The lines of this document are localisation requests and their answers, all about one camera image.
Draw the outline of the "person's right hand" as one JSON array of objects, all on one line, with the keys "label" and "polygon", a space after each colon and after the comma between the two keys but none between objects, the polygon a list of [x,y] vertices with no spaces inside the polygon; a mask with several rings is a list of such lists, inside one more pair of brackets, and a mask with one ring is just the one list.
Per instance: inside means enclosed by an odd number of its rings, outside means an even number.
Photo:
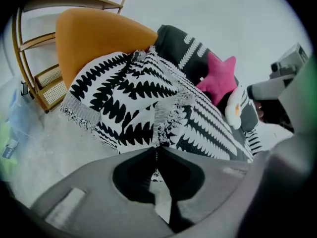
[{"label": "person's right hand", "polygon": [[262,110],[262,104],[258,101],[254,101],[254,105],[256,107],[259,120],[264,122],[264,111]]}]

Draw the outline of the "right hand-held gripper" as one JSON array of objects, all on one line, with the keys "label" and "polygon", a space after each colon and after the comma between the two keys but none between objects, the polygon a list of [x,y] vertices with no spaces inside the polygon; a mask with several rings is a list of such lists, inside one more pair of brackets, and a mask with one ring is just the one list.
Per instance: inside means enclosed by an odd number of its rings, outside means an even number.
[{"label": "right hand-held gripper", "polygon": [[[271,64],[270,80],[275,80],[279,77],[293,75],[293,77],[301,70],[307,63],[308,56],[303,47],[296,43],[292,46],[282,57]],[[247,87],[247,94],[252,100],[268,100],[267,95],[267,82],[263,81],[251,84]]]}]

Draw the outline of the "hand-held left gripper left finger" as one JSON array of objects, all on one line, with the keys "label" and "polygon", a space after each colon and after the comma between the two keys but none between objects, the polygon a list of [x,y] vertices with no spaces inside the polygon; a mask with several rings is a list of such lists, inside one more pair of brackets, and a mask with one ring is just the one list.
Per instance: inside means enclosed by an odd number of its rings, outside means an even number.
[{"label": "hand-held left gripper left finger", "polygon": [[45,191],[31,206],[57,238],[167,238],[174,234],[153,203],[130,201],[115,186],[115,168],[150,148],[96,160]]}]

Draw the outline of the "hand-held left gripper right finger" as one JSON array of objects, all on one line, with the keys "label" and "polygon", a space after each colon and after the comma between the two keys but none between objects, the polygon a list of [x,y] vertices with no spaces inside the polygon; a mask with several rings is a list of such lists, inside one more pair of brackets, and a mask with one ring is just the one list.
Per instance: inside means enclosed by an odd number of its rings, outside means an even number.
[{"label": "hand-held left gripper right finger", "polygon": [[179,233],[206,219],[232,195],[249,167],[160,147],[158,170],[172,199],[169,227]]}]

